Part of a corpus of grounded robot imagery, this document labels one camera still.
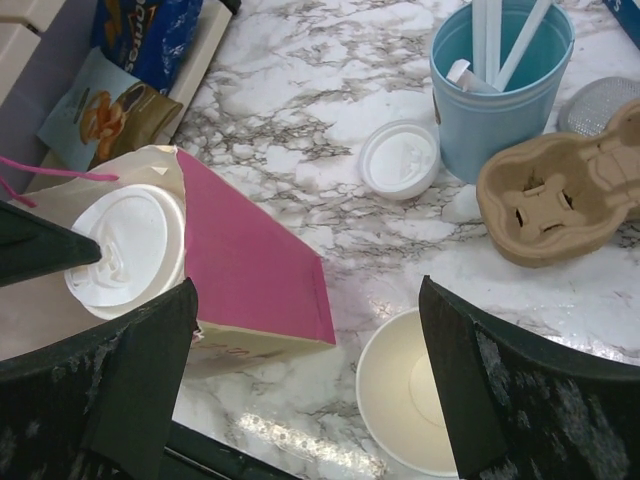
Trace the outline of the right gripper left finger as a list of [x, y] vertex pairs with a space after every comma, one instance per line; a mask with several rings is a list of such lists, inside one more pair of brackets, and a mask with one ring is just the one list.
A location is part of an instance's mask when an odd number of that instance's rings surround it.
[[196, 328], [193, 282], [1, 363], [4, 479], [155, 479]]

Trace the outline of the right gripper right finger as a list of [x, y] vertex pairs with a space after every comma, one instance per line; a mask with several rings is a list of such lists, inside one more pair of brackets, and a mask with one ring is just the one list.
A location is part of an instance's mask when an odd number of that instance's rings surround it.
[[460, 478], [638, 478], [638, 367], [550, 341], [430, 277], [419, 313]]

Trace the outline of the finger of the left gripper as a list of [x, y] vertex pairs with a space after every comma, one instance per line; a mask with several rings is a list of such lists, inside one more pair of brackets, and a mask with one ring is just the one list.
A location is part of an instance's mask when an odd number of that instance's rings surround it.
[[93, 264], [101, 258], [94, 240], [1, 202], [2, 287]]

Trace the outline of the white plastic cup lid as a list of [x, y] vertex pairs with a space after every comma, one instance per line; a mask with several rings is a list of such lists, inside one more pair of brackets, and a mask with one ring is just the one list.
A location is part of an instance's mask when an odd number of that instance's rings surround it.
[[112, 320], [185, 278], [186, 212], [173, 193], [134, 184], [103, 195], [72, 230], [100, 247], [101, 259], [65, 271], [70, 293], [92, 315]]

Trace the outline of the brown pink paper bag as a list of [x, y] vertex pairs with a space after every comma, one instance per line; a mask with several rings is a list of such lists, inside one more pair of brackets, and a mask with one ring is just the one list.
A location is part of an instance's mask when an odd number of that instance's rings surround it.
[[[121, 187], [153, 185], [184, 202], [184, 280], [198, 296], [188, 358], [194, 368], [239, 371], [335, 344], [319, 255], [184, 150], [148, 146], [66, 177], [13, 205], [74, 232], [91, 204]], [[70, 293], [66, 270], [2, 288], [3, 358], [110, 321]]]

